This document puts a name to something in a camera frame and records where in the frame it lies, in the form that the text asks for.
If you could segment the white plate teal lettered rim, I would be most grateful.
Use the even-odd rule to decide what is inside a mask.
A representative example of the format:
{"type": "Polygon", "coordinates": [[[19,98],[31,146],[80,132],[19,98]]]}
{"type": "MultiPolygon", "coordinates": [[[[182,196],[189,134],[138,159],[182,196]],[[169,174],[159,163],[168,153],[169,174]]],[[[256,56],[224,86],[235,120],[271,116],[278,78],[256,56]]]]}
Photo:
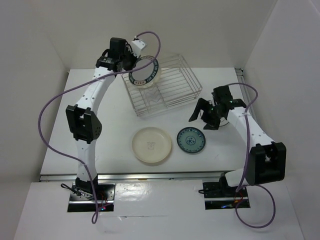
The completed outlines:
{"type": "Polygon", "coordinates": [[[137,88],[147,89],[154,85],[161,77],[162,69],[160,63],[157,59],[152,61],[154,57],[151,55],[141,56],[136,62],[134,70],[143,67],[146,64],[148,66],[141,70],[130,72],[128,74],[128,79],[130,83],[137,88]]]}

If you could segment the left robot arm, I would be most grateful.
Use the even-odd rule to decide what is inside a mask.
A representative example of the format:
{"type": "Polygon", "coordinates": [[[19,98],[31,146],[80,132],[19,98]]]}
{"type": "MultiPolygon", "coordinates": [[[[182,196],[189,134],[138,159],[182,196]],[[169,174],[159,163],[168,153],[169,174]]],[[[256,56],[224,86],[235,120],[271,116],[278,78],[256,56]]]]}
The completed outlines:
{"type": "Polygon", "coordinates": [[[88,200],[99,193],[98,174],[95,165],[96,141],[102,133],[102,123],[97,117],[100,103],[117,73],[132,70],[146,44],[135,38],[127,42],[123,38],[110,39],[109,48],[97,59],[89,84],[75,105],[68,105],[65,112],[69,130],[75,139],[78,164],[75,187],[88,200]]]}

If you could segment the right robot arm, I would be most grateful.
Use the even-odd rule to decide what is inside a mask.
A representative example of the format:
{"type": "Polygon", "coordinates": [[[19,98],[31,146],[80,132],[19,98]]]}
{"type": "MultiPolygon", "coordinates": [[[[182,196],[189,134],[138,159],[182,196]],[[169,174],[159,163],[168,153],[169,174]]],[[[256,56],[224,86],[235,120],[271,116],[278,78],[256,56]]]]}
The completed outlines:
{"type": "Polygon", "coordinates": [[[189,121],[199,115],[205,123],[205,130],[218,130],[221,120],[227,120],[246,144],[243,168],[222,174],[218,190],[223,196],[230,196],[246,186],[282,181],[285,178],[287,148],[282,142],[275,142],[254,120],[249,107],[242,99],[233,98],[230,86],[213,89],[212,99],[199,98],[189,121]]]}

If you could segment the blue patterned small plate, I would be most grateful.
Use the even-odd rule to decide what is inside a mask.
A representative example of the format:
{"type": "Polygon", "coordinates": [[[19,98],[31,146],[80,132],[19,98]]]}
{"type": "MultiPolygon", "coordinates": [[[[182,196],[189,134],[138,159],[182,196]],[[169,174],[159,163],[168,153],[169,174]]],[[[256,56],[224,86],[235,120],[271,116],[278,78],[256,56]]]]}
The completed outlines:
{"type": "Polygon", "coordinates": [[[178,132],[176,142],[183,152],[198,154],[206,146],[206,137],[198,128],[185,127],[178,132]]]}

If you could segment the white plate blue rim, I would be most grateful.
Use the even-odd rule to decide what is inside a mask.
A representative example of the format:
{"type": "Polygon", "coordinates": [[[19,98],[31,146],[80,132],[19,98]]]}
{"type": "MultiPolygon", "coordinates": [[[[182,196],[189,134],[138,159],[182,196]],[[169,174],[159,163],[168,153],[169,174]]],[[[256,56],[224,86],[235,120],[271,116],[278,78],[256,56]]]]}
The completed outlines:
{"type": "Polygon", "coordinates": [[[220,121],[219,126],[220,126],[220,127],[223,127],[223,126],[226,126],[228,123],[229,123],[229,121],[226,120],[225,118],[223,118],[223,119],[220,121]]]}

